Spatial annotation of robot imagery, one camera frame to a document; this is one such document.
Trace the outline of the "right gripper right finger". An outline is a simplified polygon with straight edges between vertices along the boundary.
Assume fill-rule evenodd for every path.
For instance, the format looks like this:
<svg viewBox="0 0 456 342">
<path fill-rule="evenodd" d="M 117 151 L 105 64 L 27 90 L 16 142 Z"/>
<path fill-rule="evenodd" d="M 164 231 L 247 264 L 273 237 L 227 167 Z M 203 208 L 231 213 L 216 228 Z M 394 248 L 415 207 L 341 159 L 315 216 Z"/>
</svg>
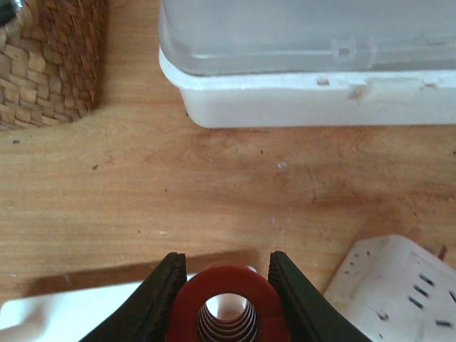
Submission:
<svg viewBox="0 0 456 342">
<path fill-rule="evenodd" d="M 330 305 L 285 252 L 271 253 L 269 283 L 280 296 L 292 341 L 370 341 Z"/>
</svg>

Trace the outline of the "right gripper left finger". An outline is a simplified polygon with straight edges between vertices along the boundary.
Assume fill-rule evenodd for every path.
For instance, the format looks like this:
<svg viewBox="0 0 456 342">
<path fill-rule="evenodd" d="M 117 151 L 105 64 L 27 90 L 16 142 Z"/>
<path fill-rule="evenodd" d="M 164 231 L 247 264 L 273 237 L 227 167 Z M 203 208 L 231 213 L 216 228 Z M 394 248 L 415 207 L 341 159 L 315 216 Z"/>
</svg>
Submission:
<svg viewBox="0 0 456 342">
<path fill-rule="evenodd" d="M 82 340 L 164 341 L 172 303 L 185 282 L 185 255 L 169 253 L 131 296 Z"/>
</svg>

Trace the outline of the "white peg base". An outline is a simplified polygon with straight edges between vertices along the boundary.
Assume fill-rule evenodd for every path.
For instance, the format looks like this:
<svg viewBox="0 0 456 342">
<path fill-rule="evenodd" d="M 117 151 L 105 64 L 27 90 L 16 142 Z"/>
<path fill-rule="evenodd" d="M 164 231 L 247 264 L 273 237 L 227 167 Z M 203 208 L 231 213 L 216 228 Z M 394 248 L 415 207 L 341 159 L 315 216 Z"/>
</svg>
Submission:
<svg viewBox="0 0 456 342">
<path fill-rule="evenodd" d="M 32 296 L 1 308 L 3 341 L 83 341 L 141 285 L 133 282 Z"/>
</svg>

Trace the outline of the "red spring one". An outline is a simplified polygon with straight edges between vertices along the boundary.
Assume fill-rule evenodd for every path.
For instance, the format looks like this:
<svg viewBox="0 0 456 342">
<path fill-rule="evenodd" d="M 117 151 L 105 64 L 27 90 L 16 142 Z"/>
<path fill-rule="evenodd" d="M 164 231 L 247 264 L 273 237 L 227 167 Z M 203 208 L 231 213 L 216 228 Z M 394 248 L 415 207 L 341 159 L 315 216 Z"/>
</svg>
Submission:
<svg viewBox="0 0 456 342">
<path fill-rule="evenodd" d="M 166 341 L 290 341 L 274 287 L 247 266 L 208 268 L 187 281 L 170 309 Z"/>
</svg>

